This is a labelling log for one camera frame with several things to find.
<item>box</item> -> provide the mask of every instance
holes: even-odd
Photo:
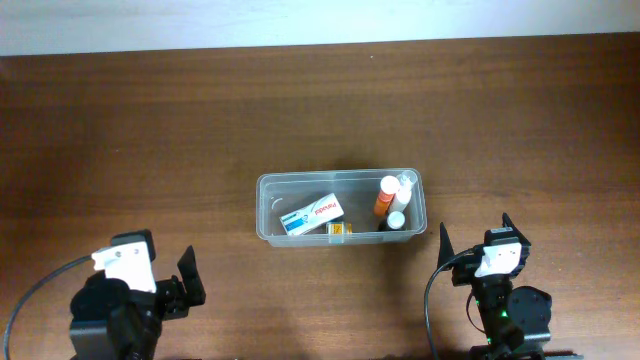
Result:
[[[403,231],[377,232],[383,220],[373,214],[373,205],[380,191],[380,180],[409,170],[418,182],[413,187],[411,201],[404,210]],[[320,226],[304,235],[288,236],[280,217],[300,209],[323,196],[334,193],[344,210],[344,221],[352,224],[352,234],[326,234]],[[427,228],[422,178],[415,169],[376,169],[345,171],[314,171],[265,174],[256,186],[256,232],[272,246],[327,246],[378,244],[408,241]]]

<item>wooden table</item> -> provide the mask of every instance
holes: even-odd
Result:
[[[193,244],[208,294],[157,358],[428,356],[438,223],[457,250],[503,211],[515,285],[553,296],[548,350],[640,357],[640,35],[0,59],[0,320],[34,282],[149,228],[157,279]],[[429,227],[400,245],[272,248],[263,173],[413,167]],[[14,359],[68,359],[90,265],[24,307]],[[485,342],[469,288],[432,289],[436,342]],[[476,311],[473,315],[478,320]]]

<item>black cable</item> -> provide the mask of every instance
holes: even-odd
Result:
[[[438,357],[438,352],[436,351],[436,346],[433,343],[433,334],[431,333],[431,325],[429,324],[429,290],[431,290],[431,285],[433,285],[433,281],[436,279],[436,276],[447,266],[451,265],[454,261],[460,259],[461,257],[471,254],[473,252],[473,248],[467,249],[458,255],[453,256],[451,259],[447,260],[442,266],[440,266],[436,271],[434,271],[433,275],[429,279],[427,283],[427,287],[424,289],[424,317],[425,323],[427,324],[427,337],[429,338],[429,346],[431,347],[431,353],[433,354],[433,360],[440,360]]]
[[[9,356],[9,337],[11,336],[11,328],[13,327],[13,323],[16,321],[16,317],[18,316],[18,312],[20,311],[20,309],[22,308],[22,306],[27,302],[27,300],[29,300],[29,298],[31,297],[31,295],[33,295],[36,291],[38,291],[38,289],[40,289],[43,285],[45,285],[46,283],[48,283],[49,281],[51,281],[53,278],[55,278],[56,276],[62,274],[63,272],[77,266],[80,265],[84,262],[87,262],[91,260],[91,255],[87,255],[87,256],[83,256],[79,259],[76,259],[62,267],[60,267],[59,269],[55,270],[54,272],[52,272],[51,274],[45,276],[44,278],[42,278],[42,280],[38,281],[35,285],[33,285],[31,287],[31,289],[29,289],[23,296],[22,298],[20,298],[20,301],[18,301],[18,303],[16,304],[16,307],[13,309],[13,311],[11,312],[11,316],[9,316],[9,322],[7,323],[7,329],[4,331],[4,358],[5,360],[10,360],[11,357]]]
[[[473,292],[470,292],[469,297],[467,298],[467,319],[469,319],[469,322],[471,323],[471,325],[473,325],[474,328],[476,328],[476,330],[484,334],[484,330],[477,327],[476,324],[473,322],[473,320],[471,320],[471,315],[469,315],[469,304],[471,303],[472,297],[473,297]]]

